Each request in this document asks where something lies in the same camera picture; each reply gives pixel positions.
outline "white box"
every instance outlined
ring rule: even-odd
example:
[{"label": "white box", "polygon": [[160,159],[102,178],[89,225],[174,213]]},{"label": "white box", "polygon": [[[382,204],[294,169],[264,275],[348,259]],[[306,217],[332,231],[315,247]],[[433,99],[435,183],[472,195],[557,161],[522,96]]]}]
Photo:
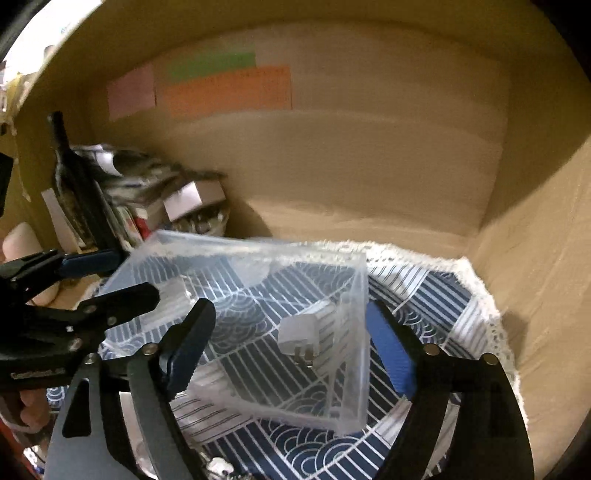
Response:
[{"label": "white box", "polygon": [[219,180],[196,180],[187,183],[164,200],[164,207],[171,222],[198,208],[226,199]]}]

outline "human hand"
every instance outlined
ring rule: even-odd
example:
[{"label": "human hand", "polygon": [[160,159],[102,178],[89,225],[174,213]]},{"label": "human hand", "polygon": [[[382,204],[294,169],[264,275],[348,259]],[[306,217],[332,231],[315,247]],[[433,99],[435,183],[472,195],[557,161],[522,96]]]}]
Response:
[{"label": "human hand", "polygon": [[21,401],[25,405],[21,410],[21,420],[38,432],[49,423],[50,408],[45,389],[23,390]]}]

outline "clear plastic container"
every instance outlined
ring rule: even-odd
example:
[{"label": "clear plastic container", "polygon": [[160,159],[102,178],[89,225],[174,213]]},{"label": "clear plastic container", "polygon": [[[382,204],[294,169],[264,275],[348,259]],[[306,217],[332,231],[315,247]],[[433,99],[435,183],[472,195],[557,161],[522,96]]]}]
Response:
[{"label": "clear plastic container", "polygon": [[[339,435],[365,426],[364,254],[158,231],[100,293],[144,281],[158,287],[162,305],[108,330],[107,357],[158,342],[198,298],[208,298],[216,327],[190,390],[241,413]],[[311,362],[281,353],[281,320],[319,308],[328,314],[319,320],[320,347]]]}]

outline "orange sticky note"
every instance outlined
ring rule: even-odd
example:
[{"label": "orange sticky note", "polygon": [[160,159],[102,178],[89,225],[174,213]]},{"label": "orange sticky note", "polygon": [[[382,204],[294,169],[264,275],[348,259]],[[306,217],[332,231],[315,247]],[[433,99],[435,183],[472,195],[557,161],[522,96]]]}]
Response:
[{"label": "orange sticky note", "polygon": [[155,107],[156,94],[152,64],[138,67],[108,83],[107,100],[111,121]]},{"label": "orange sticky note", "polygon": [[291,109],[290,68],[255,67],[197,78],[165,87],[162,100],[171,116],[181,118]]}]

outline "white lace trim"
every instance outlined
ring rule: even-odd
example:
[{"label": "white lace trim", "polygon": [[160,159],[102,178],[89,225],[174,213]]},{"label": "white lace trim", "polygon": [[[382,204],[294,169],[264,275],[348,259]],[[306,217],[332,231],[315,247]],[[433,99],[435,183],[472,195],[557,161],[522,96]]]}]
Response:
[{"label": "white lace trim", "polygon": [[456,260],[434,258],[412,250],[396,247],[392,244],[377,244],[375,242],[304,242],[304,245],[314,245],[331,251],[363,252],[369,266],[383,262],[396,264],[410,264],[441,272],[453,273],[460,284],[467,289],[479,303],[486,327],[486,340],[491,353],[501,362],[511,387],[517,398],[521,414],[527,427],[528,418],[525,412],[523,397],[521,396],[521,379],[515,368],[515,357],[509,348],[507,334],[501,323],[501,314],[497,310],[495,300],[487,291],[484,282],[478,278],[470,261],[466,257]]}]

